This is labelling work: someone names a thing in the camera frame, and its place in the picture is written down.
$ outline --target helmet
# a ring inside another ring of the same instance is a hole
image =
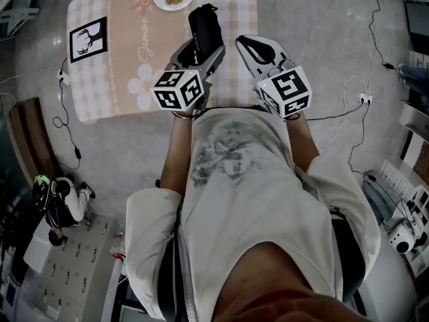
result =
[[[39,211],[43,210],[48,203],[50,183],[50,178],[45,174],[38,174],[34,178],[33,202]]]

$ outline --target white t-shirt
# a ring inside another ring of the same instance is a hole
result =
[[[280,118],[250,109],[214,109],[197,119],[192,131],[182,233],[199,321],[211,320],[230,271],[260,242],[273,242],[288,253],[314,292],[335,296],[327,206],[348,217],[365,259],[366,277],[379,251],[380,234],[344,162],[321,155],[307,171],[324,204],[302,189]],[[158,319],[163,319],[157,301],[158,270],[180,199],[168,189],[145,189],[127,202],[129,282],[148,313]]]

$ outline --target graphic print on shirt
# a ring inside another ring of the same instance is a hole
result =
[[[219,126],[208,135],[191,175],[195,187],[205,186],[214,171],[238,185],[249,171],[260,170],[252,160],[252,151],[260,145],[255,132],[246,124],[231,122]]]

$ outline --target wall outlet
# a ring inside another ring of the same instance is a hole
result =
[[[373,102],[373,96],[372,95],[367,95],[365,93],[361,93],[359,94],[359,101],[364,102],[364,104],[371,104]]]
[[[56,73],[56,77],[58,80],[61,80],[61,78],[62,78],[62,82],[64,84],[66,84],[67,86],[70,85],[70,77],[63,70],[58,69],[58,72]]]

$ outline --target framed picture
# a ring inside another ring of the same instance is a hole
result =
[[[94,20],[70,32],[70,62],[107,51],[107,18]]]

